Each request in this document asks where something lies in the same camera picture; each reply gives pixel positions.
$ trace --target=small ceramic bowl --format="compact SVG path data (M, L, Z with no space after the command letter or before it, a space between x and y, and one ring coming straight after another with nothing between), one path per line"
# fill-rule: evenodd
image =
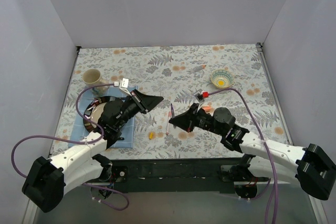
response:
M211 73L211 82L219 89L230 87L233 81L233 75L225 69L217 69Z

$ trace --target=gray floor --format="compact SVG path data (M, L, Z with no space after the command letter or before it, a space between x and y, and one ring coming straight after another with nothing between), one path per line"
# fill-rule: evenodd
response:
M264 223L270 191L251 203L223 197L216 192L131 193L128 194L129 208L119 212L92 201L89 188L78 187L69 192L53 211L47 214L39 211L35 224ZM317 223L308 195L300 188L279 185L279 197L277 223ZM118 206L124 204L119 195L112 195L109 200Z

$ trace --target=cup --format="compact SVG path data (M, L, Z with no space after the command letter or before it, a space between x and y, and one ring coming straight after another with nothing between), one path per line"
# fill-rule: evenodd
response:
M98 69L89 69L85 71L85 73L82 76L82 80L87 87L109 83L109 81L103 79ZM105 92L108 89L109 89L108 86L103 86L103 87L95 87L90 90L95 97L101 97L105 94Z

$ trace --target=beige mug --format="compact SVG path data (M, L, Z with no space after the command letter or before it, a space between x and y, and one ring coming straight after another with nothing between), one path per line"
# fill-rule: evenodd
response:
M85 73L82 76L82 80L87 87L109 83L109 81L103 79L98 69L89 69L85 71ZM90 90L95 97L101 97L106 93L108 89L109 89L108 86L103 86L103 87L95 87Z

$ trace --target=floral tablecloth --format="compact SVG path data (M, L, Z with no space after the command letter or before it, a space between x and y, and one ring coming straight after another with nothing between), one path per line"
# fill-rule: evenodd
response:
M205 69L190 73L200 65L206 65ZM99 69L111 82L126 77L141 92L164 97L153 111L136 116L134 148L108 149L102 153L110 159L240 157L240 153L231 152L220 143L220 136L200 129L186 133L170 126L170 134L165 134L170 103L178 115L195 102L196 90L215 91L210 75L219 68L235 76L233 87L245 97L265 137L287 142L255 45L80 49L58 124L58 137L69 139L71 135L76 117L75 100L85 87L81 77L90 68ZM236 117L236 123L257 132L236 93L224 91L213 95L206 99L206 104L213 108L227 107ZM150 132L154 132L154 139L149 139ZM67 146L54 141L50 153L56 155Z

